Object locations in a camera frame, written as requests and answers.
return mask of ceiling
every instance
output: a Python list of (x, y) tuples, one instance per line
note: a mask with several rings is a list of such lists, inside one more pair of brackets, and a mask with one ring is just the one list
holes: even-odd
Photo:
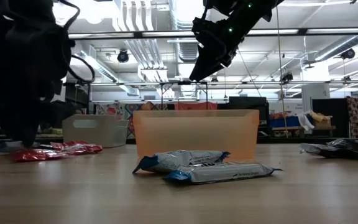
[[(84, 0), (71, 0), (72, 3), (78, 3)], [(323, 6), (307, 6), (308, 3), (321, 3), (327, 4), (335, 2), (343, 2), (344, 0), (285, 0), (287, 5), (278, 6), (278, 21), (276, 9), (273, 10), (273, 17), (270, 22), (261, 19), (255, 29), (278, 29), (279, 28), (317, 28), (317, 27), (358, 27), (358, 2), (355, 4), (333, 4)], [(103, 2), (95, 2), (95, 4), (104, 4)], [(153, 0), (152, 5), (152, 23), (155, 30), (172, 30), (172, 21), (170, 15), (170, 5), (168, 0)], [(187, 13), (202, 15), (201, 12), (193, 12), (192, 7), (188, 7)], [(103, 14), (103, 7), (93, 9), (96, 14)], [(89, 15), (87, 10), (83, 11), (83, 16)], [(214, 9), (210, 10), (209, 19), (212, 21), (218, 21), (224, 19), (218, 11)], [(86, 19), (77, 19), (75, 23), (70, 27), (71, 33), (77, 32), (114, 32), (111, 18), (104, 18), (98, 24), (91, 24)], [(307, 37), (281, 37), (280, 44), (278, 37), (247, 37), (243, 43), (239, 46), (239, 50), (242, 55), (242, 59), (237, 55), (232, 65), (229, 68), (221, 70), (216, 75), (219, 81), (239, 82), (249, 81), (250, 76), (247, 69), (244, 66), (246, 64), (248, 70), (252, 74), (254, 81), (270, 81), (273, 78), (278, 77), (280, 73), (277, 73), (278, 69), (293, 60), (299, 54), (305, 52), (316, 52), (329, 46), (331, 43), (339, 40), (342, 36), (338, 35), (321, 35), (321, 36), (307, 36)], [(119, 49), (127, 49), (127, 46), (123, 40), (87, 40), (77, 41), (80, 50), (89, 52), (89, 46), (92, 45), (97, 51), (97, 59), (102, 62), (107, 69), (114, 72), (120, 82), (143, 82), (138, 76), (138, 63), (133, 55), (129, 52), (130, 60), (127, 63), (119, 63), (116, 60)], [(157, 39), (159, 51), (162, 56), (164, 65), (167, 67), (167, 77), (169, 80), (178, 80), (179, 78), (188, 77), (192, 64), (183, 64), (177, 57), (175, 52), (175, 44), (168, 43), (168, 39)], [(356, 51), (356, 58), (358, 57), (358, 45), (353, 48)], [(300, 60), (296, 60), (294, 67), (288, 68), (294, 74), (295, 80), (300, 80), (301, 66)], [(354, 60), (351, 63), (347, 63), (343, 66), (341, 59), (329, 59), (329, 74), (332, 79), (342, 78), (345, 73), (351, 73), (358, 71), (358, 60)], [(89, 71), (86, 67), (80, 63), (73, 62), (75, 71), (80, 76), (89, 77)], [(102, 78), (100, 74), (97, 82), (108, 82), (105, 78)], [(254, 88), (253, 85), (236, 86), (236, 85), (218, 85), (211, 88)], [(94, 91), (123, 91), (122, 89), (114, 86), (106, 86), (94, 88)]]

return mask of blue bin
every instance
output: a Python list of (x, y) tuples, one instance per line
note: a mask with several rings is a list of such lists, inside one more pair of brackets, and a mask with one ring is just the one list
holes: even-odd
[[(311, 116), (307, 116), (307, 117), (310, 123), (313, 123), (312, 117)], [(285, 127), (284, 118), (272, 119), (270, 121), (270, 125), (272, 128), (284, 128)], [(297, 116), (287, 117), (287, 127), (297, 127), (297, 126), (301, 126)]]

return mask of desk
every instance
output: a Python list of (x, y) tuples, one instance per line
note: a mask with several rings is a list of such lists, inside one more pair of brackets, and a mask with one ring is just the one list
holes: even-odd
[[(315, 131), (329, 131), (329, 136), (330, 136), (330, 137), (333, 137), (333, 136), (334, 136), (333, 131), (334, 131), (335, 129), (336, 129), (335, 126), (331, 126), (331, 128), (330, 128), (330, 127), (325, 127), (325, 128), (315, 127), (315, 128), (314, 128)], [(299, 131), (299, 137), (300, 137), (300, 138), (304, 138), (304, 137), (305, 137), (305, 129), (302, 128), (301, 126), (287, 127), (287, 128), (273, 128), (272, 130), (273, 130), (273, 132), (274, 132), (274, 131), (285, 131), (285, 130), (288, 130), (288, 131), (290, 131), (290, 132)]]
[(272, 177), (176, 186), (132, 175), (135, 146), (98, 155), (13, 164), (0, 161), (0, 223), (358, 223), (358, 161), (263, 144)]

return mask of metal beam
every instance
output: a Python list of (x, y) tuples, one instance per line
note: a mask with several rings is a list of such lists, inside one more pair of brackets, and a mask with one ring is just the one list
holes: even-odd
[[(325, 28), (289, 28), (280, 29), (280, 36), (315, 36), (315, 35), (358, 35), (358, 27)], [(247, 37), (276, 37), (277, 29), (252, 29)], [(194, 38), (190, 30), (159, 30), (134, 32), (82, 32), (69, 34), (72, 40), (122, 40), (122, 39), (168, 39)]]
[[(160, 86), (160, 85), (280, 85), (281, 82), (264, 82), (264, 81), (255, 81), (255, 82), (161, 82), (161, 83), (92, 83), (92, 86)], [(290, 84), (298, 85), (298, 84), (351, 84), (358, 83), (358, 80), (351, 81), (342, 81), (342, 80), (330, 80), (330, 81), (291, 81)]]

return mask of yellow object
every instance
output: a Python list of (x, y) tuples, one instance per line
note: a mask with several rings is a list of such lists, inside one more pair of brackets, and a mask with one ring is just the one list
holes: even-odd
[(311, 111), (311, 117), (314, 120), (314, 126), (316, 128), (330, 128), (332, 116), (325, 116), (321, 113), (315, 113)]
[(51, 134), (63, 134), (63, 129), (61, 128), (52, 128)]

